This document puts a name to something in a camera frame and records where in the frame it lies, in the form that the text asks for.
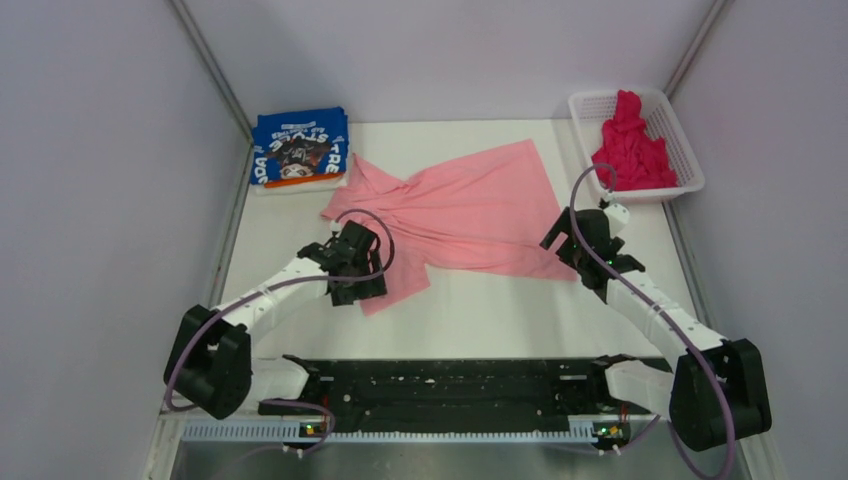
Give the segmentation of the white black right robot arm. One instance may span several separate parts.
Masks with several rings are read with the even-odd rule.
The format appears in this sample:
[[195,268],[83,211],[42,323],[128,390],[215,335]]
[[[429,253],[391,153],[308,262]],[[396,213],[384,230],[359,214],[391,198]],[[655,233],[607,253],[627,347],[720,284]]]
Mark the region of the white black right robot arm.
[[668,365],[662,370],[627,354],[598,357],[587,375],[589,404],[600,412],[635,404],[668,420],[697,452],[769,431],[773,417],[759,349],[702,324],[658,288],[642,263],[622,253],[617,234],[628,219],[620,204],[565,208],[540,243],[549,250],[563,236],[558,259]]

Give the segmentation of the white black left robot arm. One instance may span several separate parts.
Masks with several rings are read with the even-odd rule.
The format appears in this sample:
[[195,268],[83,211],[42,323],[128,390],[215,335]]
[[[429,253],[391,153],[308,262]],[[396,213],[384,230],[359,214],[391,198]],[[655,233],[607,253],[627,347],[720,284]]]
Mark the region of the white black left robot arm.
[[319,404],[316,372],[284,355],[255,368],[253,350],[288,316],[313,301],[347,306],[387,292],[378,234],[348,221],[324,243],[311,243],[274,276],[236,299],[195,305],[180,321],[163,381],[171,410],[175,394],[215,419],[243,405],[283,400],[297,413]]

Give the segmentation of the light pink t-shirt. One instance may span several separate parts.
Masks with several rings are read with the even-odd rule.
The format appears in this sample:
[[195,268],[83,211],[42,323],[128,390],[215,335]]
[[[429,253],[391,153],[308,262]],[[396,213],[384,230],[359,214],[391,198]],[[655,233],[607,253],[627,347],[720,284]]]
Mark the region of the light pink t-shirt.
[[361,301],[375,315],[427,289],[427,267],[544,280],[576,273],[540,245],[561,208],[535,144],[524,140],[426,168],[406,180],[360,156],[322,211],[394,241],[387,292]]

